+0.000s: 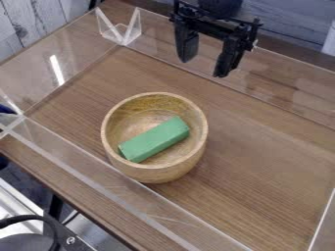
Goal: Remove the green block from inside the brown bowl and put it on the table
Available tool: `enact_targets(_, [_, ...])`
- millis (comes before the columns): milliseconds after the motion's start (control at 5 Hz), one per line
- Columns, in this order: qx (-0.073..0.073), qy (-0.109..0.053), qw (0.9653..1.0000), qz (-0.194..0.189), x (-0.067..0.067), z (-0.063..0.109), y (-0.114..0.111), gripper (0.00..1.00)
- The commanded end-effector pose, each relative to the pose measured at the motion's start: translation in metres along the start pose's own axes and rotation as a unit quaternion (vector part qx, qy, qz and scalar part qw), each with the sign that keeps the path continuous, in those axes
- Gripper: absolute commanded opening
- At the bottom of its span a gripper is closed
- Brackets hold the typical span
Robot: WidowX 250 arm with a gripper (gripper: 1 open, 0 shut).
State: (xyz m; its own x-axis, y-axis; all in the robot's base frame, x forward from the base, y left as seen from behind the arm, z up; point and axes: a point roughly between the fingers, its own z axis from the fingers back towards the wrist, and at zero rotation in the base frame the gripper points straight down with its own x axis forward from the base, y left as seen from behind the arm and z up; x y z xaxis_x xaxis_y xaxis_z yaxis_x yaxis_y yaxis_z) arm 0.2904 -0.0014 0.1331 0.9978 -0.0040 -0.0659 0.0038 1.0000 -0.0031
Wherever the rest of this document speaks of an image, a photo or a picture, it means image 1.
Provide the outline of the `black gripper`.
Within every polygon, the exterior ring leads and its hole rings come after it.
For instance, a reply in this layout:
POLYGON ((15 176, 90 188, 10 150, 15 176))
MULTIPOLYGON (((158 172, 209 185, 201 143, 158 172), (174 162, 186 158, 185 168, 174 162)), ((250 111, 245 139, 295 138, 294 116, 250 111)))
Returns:
POLYGON ((170 21, 174 24, 179 60, 187 63, 197 56, 199 33, 226 40, 214 77, 230 74, 238 67, 245 50, 251 51, 257 43, 262 22, 239 13, 242 3, 243 0, 174 0, 170 21))

